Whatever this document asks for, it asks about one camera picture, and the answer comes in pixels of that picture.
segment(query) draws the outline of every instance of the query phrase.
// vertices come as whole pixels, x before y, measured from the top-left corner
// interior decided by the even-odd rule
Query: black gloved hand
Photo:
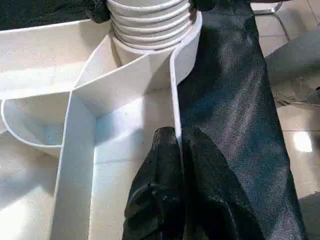
[[[82,0],[82,2],[85,13],[92,21],[101,24],[110,19],[106,0]]]
[[[124,211],[123,240],[180,240],[185,226],[180,151],[172,127],[158,129]]]
[[[197,128],[182,132],[182,144],[184,179],[174,129],[155,132],[131,185],[122,239],[181,240],[187,213],[193,240],[263,240],[249,200],[216,145]]]
[[[199,11],[209,11],[215,7],[217,0],[193,0],[196,9]]]

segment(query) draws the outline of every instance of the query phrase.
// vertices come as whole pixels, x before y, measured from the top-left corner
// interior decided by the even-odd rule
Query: metal chair leg
[[[254,10],[254,15],[270,15],[276,13],[282,6],[283,2],[279,2],[276,6],[273,8],[268,9],[262,9],[262,10]]]

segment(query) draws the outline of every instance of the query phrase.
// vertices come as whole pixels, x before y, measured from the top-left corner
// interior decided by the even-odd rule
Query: black cloth
[[[1,0],[0,30],[83,20],[86,9],[82,0]]]
[[[194,69],[178,86],[182,127],[222,152],[267,240],[307,239],[250,4],[219,0],[202,16]]]

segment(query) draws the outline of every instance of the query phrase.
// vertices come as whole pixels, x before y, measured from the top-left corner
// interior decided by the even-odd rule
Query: tiled floor
[[[276,15],[278,18],[256,16],[260,46],[265,56],[317,28],[320,23],[320,1],[284,2]],[[307,233],[310,240],[320,240],[320,107],[289,105],[279,107],[277,111]]]

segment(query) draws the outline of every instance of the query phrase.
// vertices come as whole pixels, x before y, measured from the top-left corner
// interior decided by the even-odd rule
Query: white corrugated tube
[[[140,50],[180,43],[196,20],[190,0],[107,0],[107,6],[116,37]]]

